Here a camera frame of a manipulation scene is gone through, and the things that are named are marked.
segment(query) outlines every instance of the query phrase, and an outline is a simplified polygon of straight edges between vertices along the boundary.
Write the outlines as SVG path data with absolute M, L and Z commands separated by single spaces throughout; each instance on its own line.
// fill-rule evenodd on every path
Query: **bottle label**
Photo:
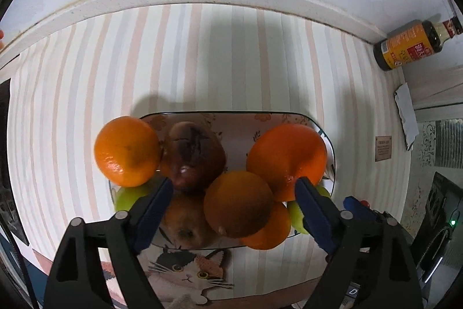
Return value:
M 434 54 L 422 24 L 383 41 L 381 52 L 391 69 Z

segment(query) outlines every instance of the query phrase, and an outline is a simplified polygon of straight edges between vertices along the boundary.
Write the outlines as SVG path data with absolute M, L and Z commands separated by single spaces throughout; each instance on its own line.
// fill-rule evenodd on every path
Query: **bottle cap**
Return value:
M 453 23 L 453 26 L 455 27 L 455 32 L 457 35 L 461 35 L 463 33 L 463 27 L 460 21 L 458 20 L 458 17 L 454 16 L 450 21 Z

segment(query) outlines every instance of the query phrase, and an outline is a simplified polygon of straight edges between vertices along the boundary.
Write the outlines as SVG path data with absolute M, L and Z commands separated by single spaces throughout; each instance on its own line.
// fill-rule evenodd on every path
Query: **apple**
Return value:
M 204 216 L 204 193 L 177 191 L 162 219 L 163 231 L 177 248 L 202 249 L 218 235 Z
M 116 193 L 114 210 L 116 210 L 116 212 L 121 210 L 129 211 L 138 198 L 147 196 L 152 190 L 152 186 L 148 183 L 131 188 L 120 188 Z
M 317 185 L 315 188 L 321 196 L 331 199 L 330 193 L 323 186 Z M 304 214 L 302 213 L 297 202 L 288 202 L 286 207 L 288 208 L 289 217 L 291 218 L 291 225 L 293 226 L 293 228 L 302 234 L 309 234 L 309 232 L 307 232 L 307 230 L 303 226 L 302 220 L 304 219 Z
M 194 122 L 174 124 L 164 139 L 160 171 L 179 191 L 205 191 L 225 163 L 225 151 L 216 135 Z

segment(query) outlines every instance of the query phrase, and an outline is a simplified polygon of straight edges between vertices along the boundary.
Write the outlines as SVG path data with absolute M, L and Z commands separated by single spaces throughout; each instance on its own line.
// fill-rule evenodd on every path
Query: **bruised apple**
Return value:
M 205 220 L 204 193 L 176 192 L 164 214 L 162 228 L 170 241 L 181 249 L 201 249 L 217 238 Z
M 205 190 L 225 167 L 225 151 L 215 134 L 194 122 L 178 122 L 168 131 L 161 174 L 181 191 Z

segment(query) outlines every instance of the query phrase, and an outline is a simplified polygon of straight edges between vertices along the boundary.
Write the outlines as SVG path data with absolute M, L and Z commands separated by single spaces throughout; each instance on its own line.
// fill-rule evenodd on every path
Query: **fruit plate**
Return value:
M 141 118 L 149 123 L 160 141 L 164 140 L 165 133 L 170 127 L 182 121 L 191 121 L 211 129 L 219 138 L 224 147 L 227 163 L 225 171 L 245 170 L 246 157 L 249 150 L 261 135 L 267 130 L 281 124 L 302 124 L 314 129 L 323 139 L 328 152 L 328 160 L 325 175 L 319 185 L 324 186 L 330 194 L 333 193 L 336 161 L 334 156 L 333 144 L 322 128 L 310 117 L 299 113 L 283 112 L 172 112 L 154 113 Z M 109 183 L 113 202 L 119 186 Z M 294 237 L 297 231 L 292 229 L 288 237 Z M 161 227 L 153 238 L 152 244 L 159 247 L 169 247 L 176 249 L 162 231 Z M 240 247 L 239 240 L 221 237 L 217 242 L 204 250 L 215 250 L 218 248 Z

